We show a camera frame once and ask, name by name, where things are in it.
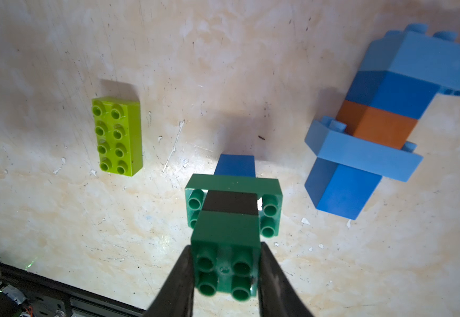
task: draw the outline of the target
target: light blue 2x4 brick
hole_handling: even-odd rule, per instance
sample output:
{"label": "light blue 2x4 brick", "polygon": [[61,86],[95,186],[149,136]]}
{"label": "light blue 2x4 brick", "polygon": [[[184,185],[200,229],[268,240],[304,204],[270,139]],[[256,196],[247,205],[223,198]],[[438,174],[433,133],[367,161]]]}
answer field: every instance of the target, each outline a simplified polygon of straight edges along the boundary
{"label": "light blue 2x4 brick", "polygon": [[359,71],[399,73],[460,92],[460,44],[453,42],[456,34],[441,31],[431,37],[407,30],[389,31],[373,41]]}
{"label": "light blue 2x4 brick", "polygon": [[416,145],[406,142],[393,149],[344,133],[346,124],[330,117],[313,121],[305,142],[317,157],[349,167],[408,181],[423,157],[412,153]]}

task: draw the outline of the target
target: lego duplo brick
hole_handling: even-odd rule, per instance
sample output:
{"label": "lego duplo brick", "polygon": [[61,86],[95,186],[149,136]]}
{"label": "lego duplo brick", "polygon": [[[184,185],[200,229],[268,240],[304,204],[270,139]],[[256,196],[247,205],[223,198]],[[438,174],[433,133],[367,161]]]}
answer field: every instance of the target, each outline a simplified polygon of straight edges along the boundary
{"label": "lego duplo brick", "polygon": [[351,136],[387,147],[402,149],[417,120],[368,105],[345,100],[335,118],[346,124]]}
{"label": "lego duplo brick", "polygon": [[359,71],[346,100],[420,119],[440,86],[387,71]]}
{"label": "lego duplo brick", "polygon": [[221,154],[214,175],[255,177],[255,157]]}
{"label": "lego duplo brick", "polygon": [[305,142],[317,157],[349,167],[408,181],[422,161],[412,153],[416,145],[406,142],[401,150],[369,142],[344,133],[346,124],[330,117],[313,121]]}
{"label": "lego duplo brick", "polygon": [[427,36],[427,25],[417,28],[419,25],[411,24],[402,32],[389,31],[373,41],[359,71],[389,71],[460,91],[460,44],[454,42],[457,34],[439,31]]}
{"label": "lego duplo brick", "polygon": [[210,190],[201,210],[211,212],[231,212],[242,215],[259,215],[256,194]]}
{"label": "lego duplo brick", "polygon": [[203,295],[256,296],[260,234],[257,216],[201,211],[191,235],[195,285]]}
{"label": "lego duplo brick", "polygon": [[357,219],[382,176],[317,158],[305,187],[316,209]]}
{"label": "lego duplo brick", "polygon": [[92,111],[101,170],[133,176],[143,164],[140,103],[101,97]]}
{"label": "lego duplo brick", "polygon": [[259,211],[260,233],[266,238],[278,235],[283,193],[277,179],[193,174],[184,191],[188,225],[192,228],[198,223],[196,220],[207,191],[256,194],[257,199],[262,199],[262,210]]}

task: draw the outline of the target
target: scratch mark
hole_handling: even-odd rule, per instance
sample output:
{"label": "scratch mark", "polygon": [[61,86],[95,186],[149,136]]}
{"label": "scratch mark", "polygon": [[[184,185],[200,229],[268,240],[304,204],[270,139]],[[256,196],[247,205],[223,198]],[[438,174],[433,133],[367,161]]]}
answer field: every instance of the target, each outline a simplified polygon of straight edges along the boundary
{"label": "scratch mark", "polygon": [[190,144],[190,145],[192,145],[192,146],[194,146],[194,147],[196,147],[196,148],[202,149],[202,150],[206,150],[206,151],[209,151],[209,152],[214,152],[214,151],[211,151],[210,149],[203,148],[203,147],[198,146],[198,145],[193,144],[193,143],[188,143],[188,144]]}
{"label": "scratch mark", "polygon": [[144,26],[144,13],[142,12],[142,2],[140,0],[138,1],[138,5],[140,7],[140,16],[142,17],[142,21],[140,21],[140,22],[142,23],[142,26]]}
{"label": "scratch mark", "polygon": [[376,304],[368,304],[368,305],[355,305],[355,306],[347,306],[347,307],[343,307],[343,308],[352,308],[352,307],[366,307],[366,306],[376,306]]}
{"label": "scratch mark", "polygon": [[82,144],[84,145],[84,149],[85,149],[85,152],[87,154],[87,158],[89,158],[89,164],[92,165],[93,163],[91,162],[91,156],[89,155],[89,151],[87,150],[87,146],[85,145],[85,142],[84,140],[82,140]]}
{"label": "scratch mark", "polygon": [[[103,22],[103,18],[101,18],[101,21],[102,21],[102,26],[103,26],[103,32],[105,33],[105,37],[107,38],[107,45],[108,45],[108,49],[110,51],[110,58],[112,59],[112,65],[114,67],[114,76],[115,76],[115,80],[117,80],[117,67],[115,65],[115,60],[114,60],[114,54],[112,54],[112,47],[110,46],[110,40],[109,40],[109,37],[108,37],[108,33],[107,33],[107,28],[105,27],[105,23]],[[121,91],[119,89],[119,85],[117,86],[117,92],[119,94],[119,96],[121,95]]]}
{"label": "scratch mark", "polygon": [[297,31],[295,29],[295,17],[293,16],[294,15],[294,10],[293,10],[293,5],[290,6],[291,10],[292,10],[292,19],[290,21],[293,22],[293,36],[295,36],[295,38],[297,38]]}
{"label": "scratch mark", "polygon": [[128,249],[120,246],[120,245],[117,245],[117,244],[113,244],[112,246],[115,246],[116,248],[121,248],[121,249],[124,249],[126,252],[128,252]]}
{"label": "scratch mark", "polygon": [[145,282],[147,282],[147,284],[149,285],[149,288],[152,290],[152,294],[154,294],[154,295],[156,296],[156,293],[155,293],[154,290],[152,289],[151,284],[149,283],[149,281],[147,280],[147,278],[144,276],[144,273],[142,273],[142,276],[144,277]]}
{"label": "scratch mark", "polygon": [[89,67],[87,66],[87,60],[85,60],[85,55],[84,55],[84,63],[85,63],[85,69],[87,69],[87,77],[89,77],[89,82],[91,83],[91,87],[93,86],[93,80],[91,79],[91,73],[89,71]]}
{"label": "scratch mark", "polygon": [[168,159],[167,161],[165,162],[165,166],[163,167],[163,171],[162,173],[165,172],[166,168],[167,168],[167,165],[168,165],[168,162],[170,161],[170,157],[172,157],[172,155],[174,154],[175,152],[175,146],[177,145],[177,141],[179,140],[179,136],[181,135],[181,131],[182,131],[182,128],[184,127],[184,120],[182,121],[179,121],[179,132],[177,133],[177,136],[175,138],[175,142],[174,142],[174,146],[172,148],[172,151],[170,152],[170,155],[168,156]]}

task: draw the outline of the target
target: orange brick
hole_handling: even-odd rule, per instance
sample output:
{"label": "orange brick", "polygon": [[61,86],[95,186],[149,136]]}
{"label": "orange brick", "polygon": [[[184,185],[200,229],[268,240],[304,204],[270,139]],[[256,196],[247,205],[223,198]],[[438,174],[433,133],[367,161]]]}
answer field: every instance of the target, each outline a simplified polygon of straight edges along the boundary
{"label": "orange brick", "polygon": [[349,135],[395,149],[403,147],[418,121],[348,100],[335,119],[347,125]]}

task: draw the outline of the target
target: green light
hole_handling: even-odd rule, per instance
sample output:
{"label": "green light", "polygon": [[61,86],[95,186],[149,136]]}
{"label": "green light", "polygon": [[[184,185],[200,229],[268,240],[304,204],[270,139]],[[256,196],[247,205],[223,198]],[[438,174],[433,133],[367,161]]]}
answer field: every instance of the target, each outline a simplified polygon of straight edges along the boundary
{"label": "green light", "polygon": [[33,260],[33,261],[32,261],[32,262],[29,264],[29,265],[27,265],[27,266],[25,267],[25,269],[24,269],[24,270],[26,270],[26,271],[27,271],[27,269],[28,269],[28,268],[30,268],[30,267],[31,267],[31,265],[35,263],[35,261],[36,261],[36,259],[37,259],[37,258],[38,258],[38,257],[35,257],[35,259],[34,259],[34,260]]}

